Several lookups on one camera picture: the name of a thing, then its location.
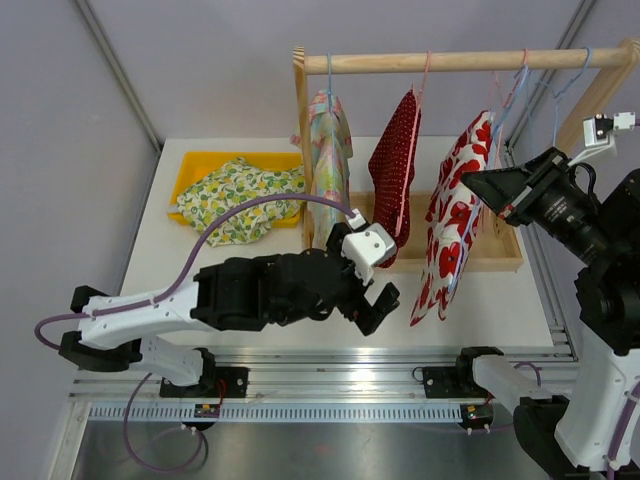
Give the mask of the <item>red poppy print garment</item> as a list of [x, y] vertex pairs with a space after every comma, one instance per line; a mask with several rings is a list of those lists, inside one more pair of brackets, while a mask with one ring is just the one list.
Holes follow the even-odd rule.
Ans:
[[421, 287], [410, 316], [412, 326], [435, 310], [447, 318], [461, 274], [477, 236], [481, 201], [461, 181], [483, 171], [490, 157], [493, 114], [481, 111], [440, 163], [438, 180], [425, 215], [426, 259]]

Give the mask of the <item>lemon print skirt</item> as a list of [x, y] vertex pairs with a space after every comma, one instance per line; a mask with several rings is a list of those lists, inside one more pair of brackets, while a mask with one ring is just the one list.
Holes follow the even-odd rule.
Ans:
[[[224, 163], [188, 186], [176, 199], [177, 211], [199, 234], [222, 214], [255, 198], [305, 191], [301, 165], [285, 170], [265, 170], [243, 157]], [[297, 200], [275, 200], [253, 206], [224, 222], [208, 237], [212, 247], [253, 243], [265, 236], [276, 221], [300, 211]]]

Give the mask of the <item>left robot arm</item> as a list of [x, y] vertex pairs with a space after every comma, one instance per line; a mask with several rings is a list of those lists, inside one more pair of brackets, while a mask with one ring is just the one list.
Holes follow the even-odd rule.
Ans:
[[82, 286], [72, 302], [81, 320], [76, 330], [63, 334], [58, 353], [87, 371], [158, 375], [164, 398], [242, 398], [247, 368], [219, 367], [209, 350], [180, 347], [164, 335], [260, 332], [270, 324], [324, 321], [339, 311], [369, 336], [399, 305], [393, 283], [374, 303], [365, 297], [375, 267], [396, 251], [379, 224], [352, 230], [339, 223], [323, 249], [229, 258], [201, 269], [169, 294], [109, 297]]

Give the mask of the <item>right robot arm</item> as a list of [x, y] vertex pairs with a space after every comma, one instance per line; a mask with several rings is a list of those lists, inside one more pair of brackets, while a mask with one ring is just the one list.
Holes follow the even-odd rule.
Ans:
[[535, 224], [582, 263], [575, 281], [583, 325], [579, 371], [569, 396], [523, 376], [491, 347], [457, 357], [456, 389], [485, 390], [512, 415], [520, 447], [554, 479], [635, 479], [639, 423], [639, 175], [604, 200], [575, 181], [575, 166], [550, 148], [524, 165], [461, 178], [509, 225]]

